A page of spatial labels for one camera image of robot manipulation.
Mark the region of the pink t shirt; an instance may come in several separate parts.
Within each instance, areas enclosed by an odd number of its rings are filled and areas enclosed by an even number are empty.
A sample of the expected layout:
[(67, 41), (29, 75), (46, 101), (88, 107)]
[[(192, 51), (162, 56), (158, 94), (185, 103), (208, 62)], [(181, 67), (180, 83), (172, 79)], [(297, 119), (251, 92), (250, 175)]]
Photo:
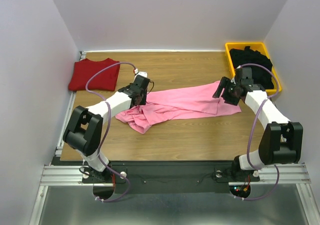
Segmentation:
[(219, 81), (214, 83), (151, 92), (146, 104), (122, 111), (115, 118), (133, 130), (145, 134), (153, 125), (170, 120), (230, 116), (241, 112), (238, 105), (213, 98)]

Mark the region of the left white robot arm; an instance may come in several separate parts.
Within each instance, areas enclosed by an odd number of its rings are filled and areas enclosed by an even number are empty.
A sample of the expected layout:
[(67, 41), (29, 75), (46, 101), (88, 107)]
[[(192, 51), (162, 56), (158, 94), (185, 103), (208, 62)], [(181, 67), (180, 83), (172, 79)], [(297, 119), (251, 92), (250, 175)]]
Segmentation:
[(95, 105), (79, 105), (74, 108), (62, 139), (87, 162), (89, 171), (81, 169), (83, 175), (93, 176), (100, 182), (106, 182), (111, 178), (109, 160), (101, 153), (106, 138), (106, 135), (102, 135), (103, 125), (107, 124), (109, 129), (112, 117), (132, 107), (145, 105), (147, 89), (147, 84), (130, 83)]

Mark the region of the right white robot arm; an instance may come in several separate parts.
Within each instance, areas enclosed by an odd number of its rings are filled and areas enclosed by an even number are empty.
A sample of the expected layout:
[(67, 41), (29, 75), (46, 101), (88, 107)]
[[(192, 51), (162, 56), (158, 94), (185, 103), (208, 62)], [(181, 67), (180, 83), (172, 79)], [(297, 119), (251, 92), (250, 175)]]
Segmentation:
[(253, 126), (261, 123), (264, 132), (258, 149), (234, 158), (230, 168), (216, 171), (216, 177), (242, 180), (253, 171), (268, 165), (296, 164), (302, 153), (303, 126), (292, 122), (272, 103), (260, 84), (249, 78), (222, 77), (213, 98), (222, 98), (229, 105), (243, 101), (255, 114)]

